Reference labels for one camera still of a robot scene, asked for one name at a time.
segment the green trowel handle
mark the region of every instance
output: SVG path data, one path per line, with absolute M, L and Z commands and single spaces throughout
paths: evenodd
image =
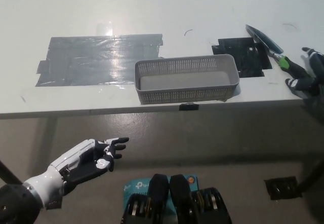
M 307 73 L 307 71 L 299 66 L 298 64 L 293 63 L 288 57 L 282 57 L 279 60 L 279 66 L 280 68 L 290 74 L 294 79 L 300 79 L 309 77 L 310 75 Z

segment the white robotic arm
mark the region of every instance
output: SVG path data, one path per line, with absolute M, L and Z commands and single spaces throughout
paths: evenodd
M 41 208 L 60 208 L 61 199 L 78 184 L 103 173 L 113 171 L 116 154 L 126 148 L 128 138 L 114 138 L 103 142 L 87 139 L 53 161 L 47 171 L 28 179 L 23 185 L 34 195 Z

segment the concrete floor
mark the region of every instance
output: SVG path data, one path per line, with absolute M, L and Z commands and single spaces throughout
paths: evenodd
M 324 156 L 321 129 L 300 107 L 2 120 L 0 158 L 25 180 L 86 138 L 130 138 L 113 173 L 78 186 L 36 223 L 119 223 L 124 184 L 154 173 L 196 174 L 200 188 L 220 191 L 233 223 L 324 223 L 323 183 L 277 202 L 264 184 L 303 179 Z

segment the white table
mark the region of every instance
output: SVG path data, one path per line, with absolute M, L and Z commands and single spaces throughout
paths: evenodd
M 114 35 L 162 33 L 164 58 L 211 55 L 218 39 L 248 37 L 245 24 L 268 34 L 302 66 L 303 46 L 324 48 L 324 0 L 0 1 L 0 118 L 179 110 L 177 103 L 141 105 L 134 85 L 35 87 L 51 37 L 97 35 L 100 23 L 112 22 Z M 265 77 L 241 79 L 239 93 L 227 102 L 198 102 L 199 109 L 301 103 L 284 83 L 289 75 L 271 63 Z

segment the gray plastic basket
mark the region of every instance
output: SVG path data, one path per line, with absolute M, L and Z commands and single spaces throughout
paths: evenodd
M 142 104 L 225 101 L 238 83 L 234 58 L 228 54 L 135 64 L 135 86 Z

